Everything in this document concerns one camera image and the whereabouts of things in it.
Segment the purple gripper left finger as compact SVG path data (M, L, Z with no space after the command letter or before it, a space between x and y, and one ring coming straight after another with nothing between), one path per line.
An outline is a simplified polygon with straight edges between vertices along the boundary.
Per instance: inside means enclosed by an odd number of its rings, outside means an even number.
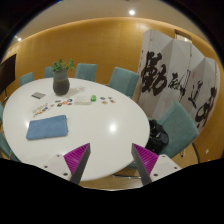
M73 149L65 155L54 155L42 165L42 168L54 175L78 185L89 156L90 144L87 143Z

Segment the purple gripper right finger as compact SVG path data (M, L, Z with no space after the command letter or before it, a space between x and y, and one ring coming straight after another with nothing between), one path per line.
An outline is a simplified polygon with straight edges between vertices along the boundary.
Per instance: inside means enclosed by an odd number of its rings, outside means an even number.
M157 155L137 144L132 144L131 154L143 185L155 182L180 170L180 167L167 155Z

